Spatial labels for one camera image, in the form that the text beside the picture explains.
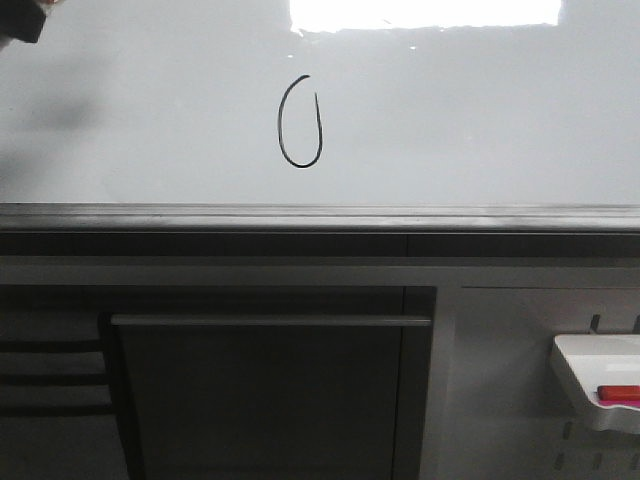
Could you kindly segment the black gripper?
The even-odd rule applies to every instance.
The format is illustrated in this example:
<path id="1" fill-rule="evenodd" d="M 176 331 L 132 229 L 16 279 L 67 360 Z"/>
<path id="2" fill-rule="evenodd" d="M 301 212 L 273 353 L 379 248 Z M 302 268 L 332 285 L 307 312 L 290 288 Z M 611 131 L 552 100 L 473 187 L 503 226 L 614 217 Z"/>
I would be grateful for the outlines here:
<path id="1" fill-rule="evenodd" d="M 54 1 L 1 0 L 1 43 L 37 43 L 54 6 Z"/>

